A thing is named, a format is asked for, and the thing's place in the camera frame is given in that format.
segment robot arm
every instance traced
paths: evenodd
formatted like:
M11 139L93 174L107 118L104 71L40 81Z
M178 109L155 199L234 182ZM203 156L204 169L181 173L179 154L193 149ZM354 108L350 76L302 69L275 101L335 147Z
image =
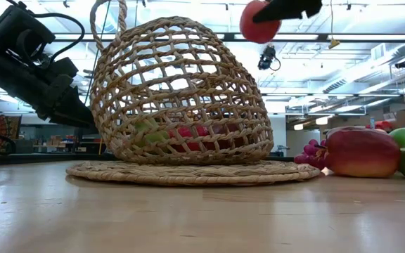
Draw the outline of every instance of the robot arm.
M267 0L270 2L254 18L254 22L302 18L305 11L308 18L320 12L321 0Z
M55 39L35 18L54 15L75 21L82 29L82 39L84 28L74 18L58 13L36 15L22 2L6 9L0 17L0 87L29 103L41 119L94 129L90 110L80 101L77 88L70 86L77 68L69 58L54 61L80 39L54 54L45 65L33 62L43 53L45 45Z

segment basket handle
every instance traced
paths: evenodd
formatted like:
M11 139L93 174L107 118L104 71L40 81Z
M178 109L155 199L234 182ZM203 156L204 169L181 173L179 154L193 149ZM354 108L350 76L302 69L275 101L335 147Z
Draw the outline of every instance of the basket handle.
M91 33L93 34L93 38L96 41L96 47L99 49L99 51L102 51L104 49L103 42L101 41L101 38L98 36L98 33L96 32L96 26L95 26L95 21L96 21L96 10L98 10L98 7L105 2L110 1L110 0L96 0L95 4L93 7L91 7L90 11L90 29ZM120 13L118 14L118 25L120 26L120 32L126 31L126 15L127 15L127 6L126 6L126 0L118 0L118 3L120 4Z

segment round straw mat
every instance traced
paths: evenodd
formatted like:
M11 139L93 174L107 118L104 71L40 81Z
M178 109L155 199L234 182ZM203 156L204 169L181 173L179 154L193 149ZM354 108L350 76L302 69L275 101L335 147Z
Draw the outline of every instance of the round straw mat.
M118 181L158 186L253 186L310 179L320 171L308 164L261 161L256 164L166 166L126 162L86 161L67 173L95 181Z

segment grape bunch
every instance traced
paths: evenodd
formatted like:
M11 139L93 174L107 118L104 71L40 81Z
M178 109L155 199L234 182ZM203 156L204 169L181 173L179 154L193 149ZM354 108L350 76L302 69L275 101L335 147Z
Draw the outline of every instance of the grape bunch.
M326 140L321 141L321 146L326 144ZM318 169L324 169L326 166L324 156L326 153L325 148L320 148L318 141L312 139L309 144L304 146L304 152L297 155L294 159L297 164L310 164Z

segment table surface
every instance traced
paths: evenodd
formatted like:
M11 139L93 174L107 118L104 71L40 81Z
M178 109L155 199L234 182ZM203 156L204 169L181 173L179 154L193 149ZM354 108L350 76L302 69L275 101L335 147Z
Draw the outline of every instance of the table surface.
M158 188L0 167L0 252L405 253L405 179Z

